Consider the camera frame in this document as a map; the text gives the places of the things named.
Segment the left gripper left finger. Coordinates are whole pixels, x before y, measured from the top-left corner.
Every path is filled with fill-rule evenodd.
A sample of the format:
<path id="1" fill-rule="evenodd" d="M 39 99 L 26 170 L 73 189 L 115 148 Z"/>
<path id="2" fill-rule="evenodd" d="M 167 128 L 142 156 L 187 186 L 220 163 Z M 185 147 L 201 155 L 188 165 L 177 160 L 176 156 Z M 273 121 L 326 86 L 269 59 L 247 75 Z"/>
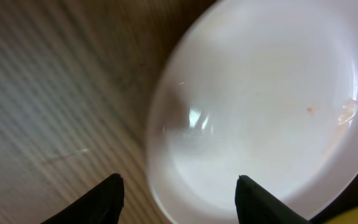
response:
<path id="1" fill-rule="evenodd" d="M 124 207 L 124 180 L 114 173 L 42 224 L 117 224 Z"/>

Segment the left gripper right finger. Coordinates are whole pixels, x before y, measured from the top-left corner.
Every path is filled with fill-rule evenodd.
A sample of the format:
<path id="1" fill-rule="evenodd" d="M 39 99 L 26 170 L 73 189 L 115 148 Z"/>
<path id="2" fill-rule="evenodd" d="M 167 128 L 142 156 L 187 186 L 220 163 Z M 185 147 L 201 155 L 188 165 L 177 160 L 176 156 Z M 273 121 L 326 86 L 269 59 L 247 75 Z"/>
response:
<path id="1" fill-rule="evenodd" d="M 239 224 L 311 224 L 246 175 L 236 184 Z"/>

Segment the white plate front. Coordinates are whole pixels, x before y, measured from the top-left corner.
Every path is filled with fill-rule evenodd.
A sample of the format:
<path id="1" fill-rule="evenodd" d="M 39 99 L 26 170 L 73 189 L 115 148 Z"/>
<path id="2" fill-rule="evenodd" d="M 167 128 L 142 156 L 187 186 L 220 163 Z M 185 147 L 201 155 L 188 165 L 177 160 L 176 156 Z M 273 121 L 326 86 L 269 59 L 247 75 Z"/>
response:
<path id="1" fill-rule="evenodd" d="M 315 217 L 358 174 L 358 0 L 214 3 L 169 58 L 146 143 L 172 223 L 237 223 L 240 175 Z"/>

